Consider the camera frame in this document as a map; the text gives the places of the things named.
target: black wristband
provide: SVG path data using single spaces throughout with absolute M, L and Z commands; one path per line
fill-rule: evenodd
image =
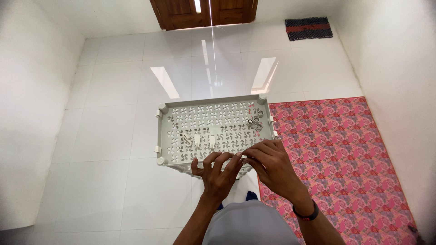
M 300 217 L 304 221 L 314 220 L 318 216 L 318 213 L 320 212 L 320 209 L 318 208 L 317 203 L 313 199 L 312 199 L 312 202 L 313 202 L 313 207 L 315 208 L 315 211 L 313 211 L 313 214 L 311 214 L 309 216 L 301 216 L 301 215 L 299 215 L 297 212 L 295 212 L 295 208 L 294 208 L 293 205 L 292 205 L 292 211 L 294 211 L 295 215 Z

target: white tiled floor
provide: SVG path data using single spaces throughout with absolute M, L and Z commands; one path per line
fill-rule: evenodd
M 213 29 L 213 39 L 208 27 L 85 42 L 37 223 L 17 241 L 171 244 L 203 186 L 156 165 L 160 102 L 263 89 L 269 102 L 362 95 L 336 32 L 289 42 L 284 23 Z M 165 73 L 177 94 L 157 79 Z M 259 194 L 254 170 L 236 182 L 224 205 L 244 201 L 248 190 Z

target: person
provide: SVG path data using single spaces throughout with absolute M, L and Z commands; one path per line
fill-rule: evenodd
M 230 158 L 224 171 L 221 171 L 223 163 Z M 282 141 L 264 140 L 235 155 L 212 152 L 203 161 L 203 169 L 198 168 L 196 158 L 192 161 L 192 173 L 203 179 L 204 192 L 191 218 L 175 240 L 175 245 L 299 244 L 294 232 L 277 210 L 258 200 L 231 203 L 215 213 L 229 194 L 244 163 L 256 170 L 259 179 L 271 191 L 293 205 L 307 245 L 345 244 L 295 174 Z

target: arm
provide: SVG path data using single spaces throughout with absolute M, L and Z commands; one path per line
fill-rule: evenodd
M 249 157 L 243 162 L 249 163 L 256 170 L 259 179 L 270 190 L 289 200 L 298 214 L 309 216 L 314 212 L 310 194 L 295 174 L 281 140 L 264 140 L 242 154 Z M 308 245 L 345 244 L 321 210 L 312 221 L 298 218 L 298 224 Z
M 229 158 L 230 162 L 221 171 L 222 165 Z M 233 155 L 225 152 L 212 152 L 203 161 L 203 169 L 198 168 L 198 159 L 191 164 L 192 173 L 203 178 L 204 192 L 188 223 L 180 232 L 174 245 L 201 244 L 212 216 L 220 203 L 228 196 L 242 167 L 241 153 Z

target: white wall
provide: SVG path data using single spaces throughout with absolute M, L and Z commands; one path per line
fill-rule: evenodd
M 330 16 L 341 0 L 259 0 L 256 22 Z
M 56 5 L 85 37 L 160 31 L 150 0 L 38 0 Z
M 0 1 L 0 230 L 36 220 L 83 42 L 50 6 Z
M 330 18 L 427 240 L 436 217 L 436 11 L 430 1 L 344 0 Z

